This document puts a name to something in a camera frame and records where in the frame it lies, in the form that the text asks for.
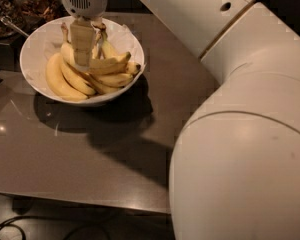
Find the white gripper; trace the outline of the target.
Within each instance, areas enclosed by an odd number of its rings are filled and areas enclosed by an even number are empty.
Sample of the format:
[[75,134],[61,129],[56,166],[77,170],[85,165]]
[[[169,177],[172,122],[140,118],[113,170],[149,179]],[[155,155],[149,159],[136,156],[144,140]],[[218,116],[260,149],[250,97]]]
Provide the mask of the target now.
[[[74,18],[96,19],[106,10],[108,0],[61,0],[66,11]],[[70,24],[74,61],[80,71],[89,68],[95,30],[90,21],[75,19]]]

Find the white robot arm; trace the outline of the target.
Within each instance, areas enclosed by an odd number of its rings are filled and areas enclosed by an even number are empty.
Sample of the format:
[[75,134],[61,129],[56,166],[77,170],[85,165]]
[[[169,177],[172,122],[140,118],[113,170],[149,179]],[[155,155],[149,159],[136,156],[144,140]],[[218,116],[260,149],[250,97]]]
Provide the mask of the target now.
[[219,83],[174,147],[176,240],[300,240],[300,37],[256,0],[140,0]]

